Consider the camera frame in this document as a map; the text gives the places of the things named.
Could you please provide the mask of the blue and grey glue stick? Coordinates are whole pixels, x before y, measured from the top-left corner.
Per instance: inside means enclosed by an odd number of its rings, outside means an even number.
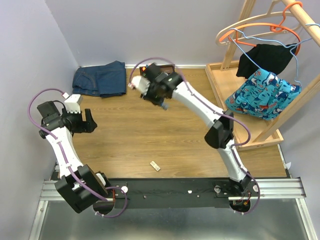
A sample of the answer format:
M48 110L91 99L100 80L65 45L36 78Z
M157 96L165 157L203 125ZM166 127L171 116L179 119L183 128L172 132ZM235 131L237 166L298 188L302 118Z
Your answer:
M164 103L164 102L163 102L160 106L161 106L161 108L164 109L165 111L169 108L169 106L168 106L166 103Z

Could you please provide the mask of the brown wooden desk organizer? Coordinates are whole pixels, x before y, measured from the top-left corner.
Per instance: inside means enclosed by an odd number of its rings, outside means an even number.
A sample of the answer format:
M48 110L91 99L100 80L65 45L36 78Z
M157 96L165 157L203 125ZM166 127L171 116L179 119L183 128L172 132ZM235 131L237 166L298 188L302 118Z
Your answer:
M148 65L140 66L139 67L139 73L142 76L144 72L142 72L142 67L147 68ZM175 71L175 65L174 64L162 64L158 65L162 72L167 73L168 75Z

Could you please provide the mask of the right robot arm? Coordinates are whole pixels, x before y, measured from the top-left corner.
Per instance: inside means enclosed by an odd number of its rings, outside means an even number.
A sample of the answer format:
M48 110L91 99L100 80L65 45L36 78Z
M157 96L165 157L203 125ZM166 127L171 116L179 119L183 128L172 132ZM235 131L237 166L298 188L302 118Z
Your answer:
M232 195L241 196L252 181L250 173L241 161L234 140L234 114L214 105L199 94L184 77L173 71L166 73L155 63L144 66L140 74L147 80L147 89L141 94L144 100L165 107L165 99L174 99L196 113L207 125L204 140L216 149L228 172Z

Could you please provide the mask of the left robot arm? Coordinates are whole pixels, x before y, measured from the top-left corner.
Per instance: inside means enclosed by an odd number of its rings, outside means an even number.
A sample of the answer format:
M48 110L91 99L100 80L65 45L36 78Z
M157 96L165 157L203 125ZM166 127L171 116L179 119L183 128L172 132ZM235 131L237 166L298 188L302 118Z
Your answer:
M84 110L85 120L81 112L68 112L66 103L62 112L54 101L38 105L37 110L42 116L41 127L44 128L39 135L51 144L59 165L60 180L54 184L55 188L76 213L81 213L95 204L99 197L107 197L111 191L106 175L82 164L73 145L73 134L92 133L98 125L89 108Z

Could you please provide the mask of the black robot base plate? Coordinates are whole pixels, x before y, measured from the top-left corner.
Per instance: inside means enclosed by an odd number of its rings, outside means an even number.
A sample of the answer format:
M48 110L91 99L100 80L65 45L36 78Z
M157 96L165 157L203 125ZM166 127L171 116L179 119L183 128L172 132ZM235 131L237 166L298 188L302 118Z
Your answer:
M226 178L109 178L112 186L126 186L127 209L229 208L231 201L258 197L250 182L242 193L231 192Z

